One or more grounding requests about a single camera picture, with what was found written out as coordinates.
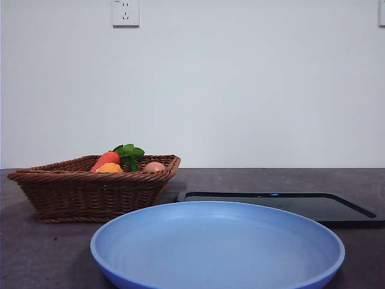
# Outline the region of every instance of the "carrot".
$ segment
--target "carrot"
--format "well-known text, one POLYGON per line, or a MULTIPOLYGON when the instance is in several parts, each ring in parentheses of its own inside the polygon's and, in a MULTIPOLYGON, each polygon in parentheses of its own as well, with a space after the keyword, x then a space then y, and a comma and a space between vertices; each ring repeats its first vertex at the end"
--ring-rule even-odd
POLYGON ((102 165, 106 163, 120 164, 120 155, 117 152, 111 152, 111 151, 105 152, 100 156, 96 164, 90 169, 90 172, 91 173, 96 172, 98 168, 100 168, 102 165))

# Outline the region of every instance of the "wall outlet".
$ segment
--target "wall outlet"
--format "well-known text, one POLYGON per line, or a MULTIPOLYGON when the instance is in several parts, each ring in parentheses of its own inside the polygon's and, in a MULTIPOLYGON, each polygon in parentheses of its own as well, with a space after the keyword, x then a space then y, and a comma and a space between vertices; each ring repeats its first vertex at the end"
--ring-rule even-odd
POLYGON ((378 26, 385 28, 385 0, 380 0, 380 21, 378 26))
POLYGON ((139 0, 112 0, 113 27, 139 27, 139 0))

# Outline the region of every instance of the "plastic plate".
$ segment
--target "plastic plate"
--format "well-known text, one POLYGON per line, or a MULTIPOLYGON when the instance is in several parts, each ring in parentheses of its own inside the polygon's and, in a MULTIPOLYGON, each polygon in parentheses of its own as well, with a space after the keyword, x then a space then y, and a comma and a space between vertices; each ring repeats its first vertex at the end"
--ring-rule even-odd
POLYGON ((93 235, 91 252, 119 288, 323 288, 345 249, 305 217, 235 202, 158 205, 120 216, 93 235))

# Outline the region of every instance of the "table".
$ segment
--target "table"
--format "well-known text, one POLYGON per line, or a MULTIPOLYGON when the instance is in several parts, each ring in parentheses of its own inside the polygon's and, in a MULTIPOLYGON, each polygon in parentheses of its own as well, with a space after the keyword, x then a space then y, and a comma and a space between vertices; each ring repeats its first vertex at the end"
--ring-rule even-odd
MULTIPOLYGON (((1 288, 115 288, 89 249, 102 224, 39 223, 12 171, 1 170, 1 288)), ((385 216, 385 169, 179 169, 159 203, 194 190, 336 193, 385 216)), ((325 289, 385 288, 385 229, 333 231, 346 257, 325 289)))

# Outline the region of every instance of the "black cutting board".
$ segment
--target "black cutting board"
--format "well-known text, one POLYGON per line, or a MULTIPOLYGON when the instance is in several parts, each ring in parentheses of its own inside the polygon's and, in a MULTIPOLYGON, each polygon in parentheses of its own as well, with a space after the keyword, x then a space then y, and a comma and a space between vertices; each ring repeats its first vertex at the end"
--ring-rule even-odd
POLYGON ((385 219, 375 211, 331 193, 188 191, 179 193, 177 200, 217 200, 263 205, 302 215, 329 228, 385 228, 385 219))

